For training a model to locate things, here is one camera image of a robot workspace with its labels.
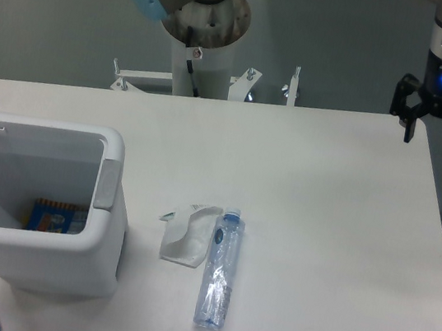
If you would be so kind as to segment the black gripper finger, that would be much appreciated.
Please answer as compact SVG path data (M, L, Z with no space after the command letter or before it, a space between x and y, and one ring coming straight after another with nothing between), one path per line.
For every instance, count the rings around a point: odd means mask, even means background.
M403 141L409 143L416 130L416 121L429 114L429 104L427 100L414 106L407 103L407 99L414 95L420 95L422 84L414 75L406 73L396 85L393 100L390 105L389 113L398 118L399 124L404 128Z

